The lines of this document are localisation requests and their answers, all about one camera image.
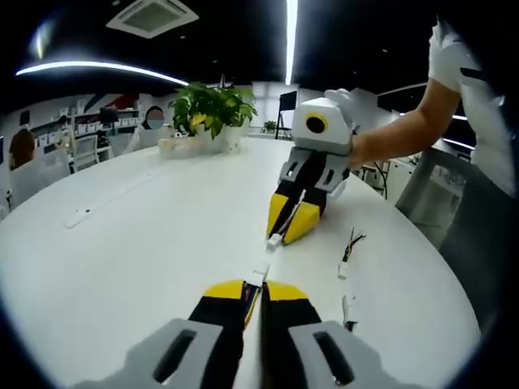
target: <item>black ceiling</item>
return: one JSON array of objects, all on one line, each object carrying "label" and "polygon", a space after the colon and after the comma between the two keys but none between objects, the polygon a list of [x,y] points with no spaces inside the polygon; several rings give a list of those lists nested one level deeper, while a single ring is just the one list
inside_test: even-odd
[{"label": "black ceiling", "polygon": [[[2,101],[10,112],[34,102],[91,92],[164,95],[176,87],[118,71],[61,69],[14,77],[38,63],[30,42],[50,26],[43,62],[90,59],[147,68],[186,81],[237,84],[285,79],[285,0],[182,0],[194,23],[150,40],[105,25],[134,0],[11,4],[1,28]],[[294,83],[303,88],[363,88],[381,93],[427,80],[428,40],[435,23],[429,2],[414,0],[299,0]],[[412,109],[422,90],[387,96],[385,108]]]}]

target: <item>small white object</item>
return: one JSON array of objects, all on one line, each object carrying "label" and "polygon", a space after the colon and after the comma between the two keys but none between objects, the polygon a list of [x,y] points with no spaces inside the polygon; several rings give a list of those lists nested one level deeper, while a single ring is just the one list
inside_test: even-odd
[{"label": "small white object", "polygon": [[269,263],[258,263],[255,269],[252,271],[252,274],[246,279],[246,282],[261,288],[263,286],[263,282],[265,282],[267,279],[269,268]]},{"label": "small white object", "polygon": [[339,267],[337,270],[337,278],[339,278],[340,280],[345,280],[348,274],[348,263],[341,261],[341,263],[339,263]]},{"label": "small white object", "polygon": [[342,325],[345,326],[348,322],[348,299],[346,295],[342,297]]},{"label": "small white object", "polygon": [[267,240],[267,251],[273,252],[280,244],[283,237],[279,233],[274,233]]}]

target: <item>white round table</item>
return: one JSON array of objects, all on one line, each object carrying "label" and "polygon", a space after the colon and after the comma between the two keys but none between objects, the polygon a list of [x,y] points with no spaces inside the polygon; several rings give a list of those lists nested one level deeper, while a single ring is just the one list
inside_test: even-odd
[{"label": "white round table", "polygon": [[[153,147],[73,174],[15,209],[0,224],[2,297],[49,377],[64,387],[108,377],[132,346],[187,318],[208,286],[269,261],[268,278],[306,292],[322,320],[341,323],[342,296],[355,296],[355,334],[393,377],[445,384],[478,343],[472,307],[436,249],[364,182],[349,178],[308,236],[265,251],[268,204],[291,147],[243,139],[239,154],[190,160],[162,160]],[[367,239],[339,280],[352,227]],[[259,307],[237,388],[258,387]]]}]

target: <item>person's hand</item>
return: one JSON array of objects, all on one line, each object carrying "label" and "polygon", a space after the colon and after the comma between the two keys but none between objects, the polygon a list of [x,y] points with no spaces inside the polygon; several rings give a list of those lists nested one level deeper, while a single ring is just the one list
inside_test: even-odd
[{"label": "person's hand", "polygon": [[327,90],[324,96],[338,103],[344,121],[352,131],[355,130],[357,127],[354,121],[355,103],[351,93],[345,89]]}]

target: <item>chair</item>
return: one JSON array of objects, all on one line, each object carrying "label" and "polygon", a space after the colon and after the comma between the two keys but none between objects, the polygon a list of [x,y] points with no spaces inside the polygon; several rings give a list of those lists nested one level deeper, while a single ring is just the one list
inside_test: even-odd
[{"label": "chair", "polygon": [[279,118],[277,119],[277,128],[276,128],[276,136],[278,136],[279,131],[283,131],[283,139],[291,140],[292,139],[292,129],[285,127],[285,123],[283,122],[283,113],[280,111]]},{"label": "chair", "polygon": [[143,148],[153,147],[159,143],[159,130],[144,130],[140,133],[139,150]]},{"label": "chair", "polygon": [[396,207],[438,248],[484,328],[512,257],[513,201],[477,166],[430,148]]},{"label": "chair", "polygon": [[41,175],[40,161],[31,160],[13,170],[9,174],[9,181],[14,209],[45,187],[45,181]]},{"label": "chair", "polygon": [[41,172],[46,186],[54,184],[71,174],[65,148],[59,148],[44,154],[39,160],[41,161]]},{"label": "chair", "polygon": [[131,134],[117,134],[114,136],[109,136],[108,141],[112,147],[114,157],[120,156],[124,153],[124,150],[127,148],[130,139]]},{"label": "chair", "polygon": [[75,140],[74,145],[74,171],[99,163],[97,155],[97,135],[85,136]]}]

